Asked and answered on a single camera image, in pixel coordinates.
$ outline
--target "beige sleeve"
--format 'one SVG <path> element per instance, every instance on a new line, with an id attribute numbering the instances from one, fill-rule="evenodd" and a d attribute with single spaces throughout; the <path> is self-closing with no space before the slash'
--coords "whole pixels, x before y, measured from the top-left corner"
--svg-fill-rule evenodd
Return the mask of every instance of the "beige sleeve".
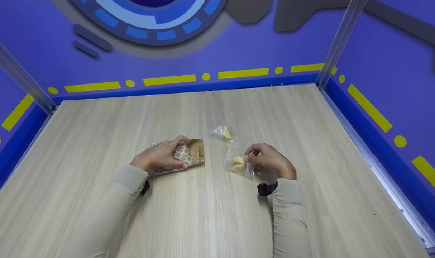
<path id="1" fill-rule="evenodd" d="M 301 185 L 280 178 L 273 191 L 273 240 L 275 258 L 310 258 L 311 247 L 304 219 Z"/>
<path id="2" fill-rule="evenodd" d="M 147 173 L 125 166 L 109 189 L 85 215 L 60 254 L 60 258 L 106 258 L 128 209 L 146 182 Z"/>

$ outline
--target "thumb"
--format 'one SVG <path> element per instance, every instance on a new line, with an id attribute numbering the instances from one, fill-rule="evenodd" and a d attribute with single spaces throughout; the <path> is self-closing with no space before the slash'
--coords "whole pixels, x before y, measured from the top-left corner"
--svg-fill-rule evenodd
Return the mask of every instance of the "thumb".
<path id="1" fill-rule="evenodd" d="M 171 158 L 168 162 L 168 166 L 172 168 L 187 168 L 187 164 L 184 161 L 179 161 L 174 158 Z"/>

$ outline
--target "metal frame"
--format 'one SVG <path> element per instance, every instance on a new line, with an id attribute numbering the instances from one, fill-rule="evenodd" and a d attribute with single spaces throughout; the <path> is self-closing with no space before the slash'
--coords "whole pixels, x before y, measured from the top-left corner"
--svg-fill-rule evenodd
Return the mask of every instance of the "metal frame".
<path id="1" fill-rule="evenodd" d="M 11 56 L 11 54 L 0 43 L 0 66 L 39 104 L 47 113 L 52 114 L 57 105 L 39 87 L 31 76 Z"/>
<path id="2" fill-rule="evenodd" d="M 322 66 L 318 78 L 316 79 L 315 83 L 316 86 L 319 87 L 319 90 L 324 90 L 326 87 L 326 83 L 332 74 L 332 70 L 337 64 L 343 49 L 345 49 L 345 45 L 348 42 L 348 39 L 350 39 L 353 29 L 355 28 L 355 25 L 358 22 L 366 3 L 367 0 L 350 0 L 342 22 L 340 23 L 339 29 L 337 30 L 334 40 L 332 41 L 328 55 L 324 61 L 324 65 Z"/>
<path id="3" fill-rule="evenodd" d="M 371 150 L 367 147 L 365 142 L 354 130 L 352 125 L 348 122 L 342 112 L 340 112 L 339 108 L 334 104 L 334 102 L 324 91 L 322 92 L 322 95 L 326 102 L 329 104 L 330 108 L 334 112 L 339 122 L 342 124 L 345 131 L 348 133 L 354 144 L 356 144 L 356 146 L 362 153 L 365 161 L 368 163 L 373 173 L 376 175 L 380 183 L 382 183 L 385 190 L 391 196 L 391 199 L 393 199 L 393 201 L 396 203 L 396 206 L 401 210 L 408 223 L 411 225 L 411 227 L 413 227 L 414 231 L 421 238 L 420 241 L 426 248 L 427 252 L 429 252 L 429 250 L 432 250 L 432 248 L 435 248 L 435 233 L 427 225 L 426 221 L 418 213 L 414 206 L 412 206 L 411 202 L 407 199 L 407 197 L 402 193 L 399 186 L 397 186 L 397 184 L 393 181 L 391 176 L 380 164 L 377 158 L 373 155 Z"/>

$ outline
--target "black strap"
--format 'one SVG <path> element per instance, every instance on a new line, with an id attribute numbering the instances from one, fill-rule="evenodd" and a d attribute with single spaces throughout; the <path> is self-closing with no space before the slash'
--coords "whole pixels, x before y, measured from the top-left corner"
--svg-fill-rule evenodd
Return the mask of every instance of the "black strap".
<path id="1" fill-rule="evenodd" d="M 149 190 L 149 188 L 150 188 L 149 180 L 146 180 L 146 182 L 144 183 L 144 188 L 141 190 L 141 194 L 144 195 L 147 192 L 147 190 Z"/>
<path id="2" fill-rule="evenodd" d="M 266 183 L 260 183 L 257 185 L 257 191 L 259 192 L 259 196 L 269 196 L 275 191 L 278 187 L 278 181 L 276 183 L 272 183 L 271 185 L 267 185 Z"/>

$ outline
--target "yellow stripe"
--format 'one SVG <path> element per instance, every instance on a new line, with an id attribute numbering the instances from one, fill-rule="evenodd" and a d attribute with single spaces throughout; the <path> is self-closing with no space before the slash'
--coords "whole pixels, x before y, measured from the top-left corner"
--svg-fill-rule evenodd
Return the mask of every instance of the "yellow stripe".
<path id="1" fill-rule="evenodd" d="M 268 68 L 235 70 L 235 71 L 219 72 L 217 74 L 219 79 L 241 78 L 241 77 L 251 77 L 251 76 L 261 76 L 261 75 L 268 75 Z"/>
<path id="2" fill-rule="evenodd" d="M 169 77 L 147 78 L 144 79 L 144 86 L 170 84 L 170 83 L 189 83 L 195 82 L 195 75 L 178 75 Z"/>
<path id="3" fill-rule="evenodd" d="M 33 103 L 33 97 L 27 94 L 20 103 L 14 108 L 12 113 L 4 120 L 1 126 L 7 131 L 12 130 L 15 124 L 19 121 L 21 116 L 27 111 L 29 106 Z"/>
<path id="4" fill-rule="evenodd" d="M 119 89 L 119 88 L 120 85 L 118 82 L 89 83 L 89 84 L 65 86 L 65 90 L 68 93 L 93 91 L 93 90 L 112 90 L 112 89 Z"/>
<path id="5" fill-rule="evenodd" d="M 412 163 L 435 188 L 435 169 L 421 155 L 412 160 Z"/>
<path id="6" fill-rule="evenodd" d="M 378 124 L 383 132 L 388 132 L 393 125 L 370 103 L 355 85 L 350 84 L 348 93 L 358 102 L 358 104 L 369 114 L 369 116 Z"/>
<path id="7" fill-rule="evenodd" d="M 311 72 L 319 71 L 322 68 L 323 63 L 308 64 L 308 65 L 293 65 L 291 66 L 291 72 Z"/>

